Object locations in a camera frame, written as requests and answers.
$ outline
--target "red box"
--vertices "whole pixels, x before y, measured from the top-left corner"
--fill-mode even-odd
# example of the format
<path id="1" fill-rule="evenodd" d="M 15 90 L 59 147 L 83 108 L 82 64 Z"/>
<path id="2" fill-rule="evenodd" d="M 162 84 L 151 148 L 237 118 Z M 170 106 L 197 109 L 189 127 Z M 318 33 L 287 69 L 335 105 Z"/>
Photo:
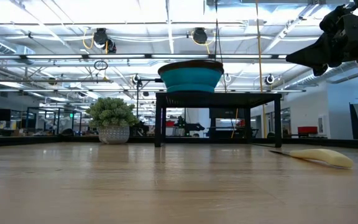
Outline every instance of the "red box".
<path id="1" fill-rule="evenodd" d="M 167 122 L 165 123 L 165 125 L 166 125 L 167 127 L 173 127 L 174 124 L 175 124 L 174 121 L 167 121 Z"/>
<path id="2" fill-rule="evenodd" d="M 317 127 L 298 127 L 298 134 L 317 134 Z"/>

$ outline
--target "table leg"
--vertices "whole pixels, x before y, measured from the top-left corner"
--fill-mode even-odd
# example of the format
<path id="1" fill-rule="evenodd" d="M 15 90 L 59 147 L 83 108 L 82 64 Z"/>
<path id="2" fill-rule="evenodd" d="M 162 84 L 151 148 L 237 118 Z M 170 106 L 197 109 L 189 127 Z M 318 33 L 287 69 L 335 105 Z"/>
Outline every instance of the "table leg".
<path id="1" fill-rule="evenodd" d="M 154 146 L 161 147 L 161 102 L 157 100 L 155 105 L 155 129 Z"/>
<path id="2" fill-rule="evenodd" d="M 252 143 L 252 127 L 251 127 L 251 108 L 244 108 L 245 119 L 246 119 L 246 138 L 247 143 Z"/>
<path id="3" fill-rule="evenodd" d="M 167 135 L 167 108 L 162 108 L 162 128 L 161 128 L 161 139 L 165 142 L 165 136 Z"/>
<path id="4" fill-rule="evenodd" d="M 280 99 L 277 98 L 274 100 L 274 121 L 275 121 L 275 147 L 281 147 L 282 137 L 281 137 L 281 104 Z"/>

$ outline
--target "green plant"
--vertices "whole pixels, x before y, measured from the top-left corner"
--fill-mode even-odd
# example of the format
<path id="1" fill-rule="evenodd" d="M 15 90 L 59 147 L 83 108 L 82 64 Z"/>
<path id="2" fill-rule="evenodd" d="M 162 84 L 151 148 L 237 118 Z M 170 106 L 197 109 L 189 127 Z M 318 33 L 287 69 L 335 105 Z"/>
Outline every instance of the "green plant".
<path id="1" fill-rule="evenodd" d="M 109 126 L 132 126 L 139 120 L 132 114 L 135 105 L 127 105 L 120 98 L 99 98 L 86 110 L 92 116 L 89 126 L 107 128 Z"/>

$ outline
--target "bowl rim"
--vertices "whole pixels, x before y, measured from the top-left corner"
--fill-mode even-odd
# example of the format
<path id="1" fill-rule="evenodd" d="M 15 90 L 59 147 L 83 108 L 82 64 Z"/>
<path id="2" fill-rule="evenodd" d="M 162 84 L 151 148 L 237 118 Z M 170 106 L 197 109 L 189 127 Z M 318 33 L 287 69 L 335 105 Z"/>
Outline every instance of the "bowl rim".
<path id="1" fill-rule="evenodd" d="M 223 64 L 214 60 L 189 60 L 185 62 L 173 62 L 168 65 L 162 66 L 158 70 L 158 74 L 161 76 L 164 72 L 174 70 L 178 68 L 208 68 L 224 73 Z"/>

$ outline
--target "security camera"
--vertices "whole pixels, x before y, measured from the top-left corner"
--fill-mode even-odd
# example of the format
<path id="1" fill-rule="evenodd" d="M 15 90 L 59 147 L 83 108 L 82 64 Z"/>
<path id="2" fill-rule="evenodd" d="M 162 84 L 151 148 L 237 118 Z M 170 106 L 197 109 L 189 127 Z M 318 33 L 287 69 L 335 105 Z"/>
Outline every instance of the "security camera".
<path id="1" fill-rule="evenodd" d="M 271 85 L 274 82 L 274 76 L 272 74 L 269 74 L 269 76 L 265 77 L 265 84 Z"/>

